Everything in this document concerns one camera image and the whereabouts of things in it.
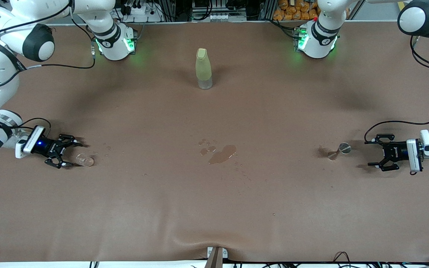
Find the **clear glass beaker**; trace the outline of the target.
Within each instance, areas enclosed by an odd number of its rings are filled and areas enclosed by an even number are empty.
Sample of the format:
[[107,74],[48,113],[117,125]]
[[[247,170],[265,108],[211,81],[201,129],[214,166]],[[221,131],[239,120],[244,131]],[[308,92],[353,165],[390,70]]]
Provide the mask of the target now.
[[76,156],[75,163],[78,166],[91,167],[94,165],[94,159],[87,154],[80,153]]

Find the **steel jigger measuring cup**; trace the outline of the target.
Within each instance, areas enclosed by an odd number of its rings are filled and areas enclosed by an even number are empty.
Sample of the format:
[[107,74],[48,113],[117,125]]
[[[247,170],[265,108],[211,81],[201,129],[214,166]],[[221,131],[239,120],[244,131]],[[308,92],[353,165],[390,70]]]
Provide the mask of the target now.
[[327,153],[327,158],[329,160],[336,160],[340,155],[349,154],[352,150],[352,147],[348,143],[341,143],[336,151],[329,151]]

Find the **green frosted bottle shaker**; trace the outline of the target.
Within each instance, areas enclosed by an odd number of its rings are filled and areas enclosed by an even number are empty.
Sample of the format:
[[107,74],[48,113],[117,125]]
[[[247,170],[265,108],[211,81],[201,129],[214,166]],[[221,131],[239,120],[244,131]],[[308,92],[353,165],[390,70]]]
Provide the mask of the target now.
[[202,90],[209,90],[213,86],[213,73],[206,48],[199,48],[196,52],[196,78]]

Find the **white power strip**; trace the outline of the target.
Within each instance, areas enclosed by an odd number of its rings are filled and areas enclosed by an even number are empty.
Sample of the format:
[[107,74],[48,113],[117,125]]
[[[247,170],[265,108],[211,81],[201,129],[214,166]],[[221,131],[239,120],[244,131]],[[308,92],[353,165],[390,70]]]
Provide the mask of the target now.
[[127,0],[116,15],[124,23],[165,22],[160,5],[148,0]]

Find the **spilled brown liquid puddle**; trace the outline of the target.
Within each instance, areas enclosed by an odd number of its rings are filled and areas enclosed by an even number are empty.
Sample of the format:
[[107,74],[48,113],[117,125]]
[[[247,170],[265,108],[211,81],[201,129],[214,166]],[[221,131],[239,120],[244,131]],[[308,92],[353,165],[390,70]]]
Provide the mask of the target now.
[[210,165],[216,164],[216,163],[223,163],[227,160],[229,160],[235,153],[237,152],[237,148],[235,145],[226,145],[221,151],[216,151],[208,163]]

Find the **orange packets pile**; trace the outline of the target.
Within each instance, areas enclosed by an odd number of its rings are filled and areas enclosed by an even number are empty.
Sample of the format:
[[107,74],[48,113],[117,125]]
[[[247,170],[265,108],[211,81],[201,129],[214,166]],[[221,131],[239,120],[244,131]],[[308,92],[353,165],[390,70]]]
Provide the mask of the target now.
[[317,0],[276,0],[272,20],[313,20],[320,12]]

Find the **brown table mat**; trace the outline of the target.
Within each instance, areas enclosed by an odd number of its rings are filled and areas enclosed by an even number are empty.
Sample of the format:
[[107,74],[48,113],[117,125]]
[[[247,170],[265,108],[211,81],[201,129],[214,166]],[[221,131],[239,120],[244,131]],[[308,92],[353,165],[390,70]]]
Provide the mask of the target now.
[[[206,48],[213,86],[202,90]],[[363,135],[429,120],[429,69],[393,22],[349,22],[325,59],[270,23],[147,25],[137,53],[22,73],[4,108],[51,121],[92,167],[0,149],[0,262],[429,261],[429,161],[383,172]],[[351,152],[332,161],[329,151]],[[210,165],[216,151],[237,152]]]

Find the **metal table edge bracket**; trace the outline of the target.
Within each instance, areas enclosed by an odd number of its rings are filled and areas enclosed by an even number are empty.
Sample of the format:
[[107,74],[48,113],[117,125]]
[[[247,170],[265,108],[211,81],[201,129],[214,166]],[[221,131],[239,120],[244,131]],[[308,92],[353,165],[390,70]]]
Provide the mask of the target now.
[[208,247],[207,262],[204,268],[223,268],[223,261],[228,259],[228,250],[223,247]]

